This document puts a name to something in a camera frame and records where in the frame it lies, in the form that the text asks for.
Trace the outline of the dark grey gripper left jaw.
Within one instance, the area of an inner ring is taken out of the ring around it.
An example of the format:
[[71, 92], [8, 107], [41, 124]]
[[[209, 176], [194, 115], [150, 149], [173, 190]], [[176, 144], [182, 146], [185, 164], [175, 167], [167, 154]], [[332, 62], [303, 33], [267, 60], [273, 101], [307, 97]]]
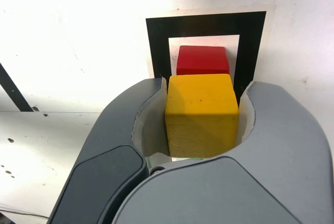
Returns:
[[164, 78], [117, 96], [92, 127], [49, 223], [111, 223], [130, 192], [169, 161]]

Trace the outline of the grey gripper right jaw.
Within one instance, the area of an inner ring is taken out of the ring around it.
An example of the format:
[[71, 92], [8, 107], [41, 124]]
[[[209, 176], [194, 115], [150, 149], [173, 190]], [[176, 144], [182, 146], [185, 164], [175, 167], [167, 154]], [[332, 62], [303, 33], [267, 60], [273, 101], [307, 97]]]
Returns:
[[313, 115], [280, 86], [255, 81], [241, 105], [242, 142], [182, 160], [141, 182], [114, 223], [333, 223], [330, 146]]

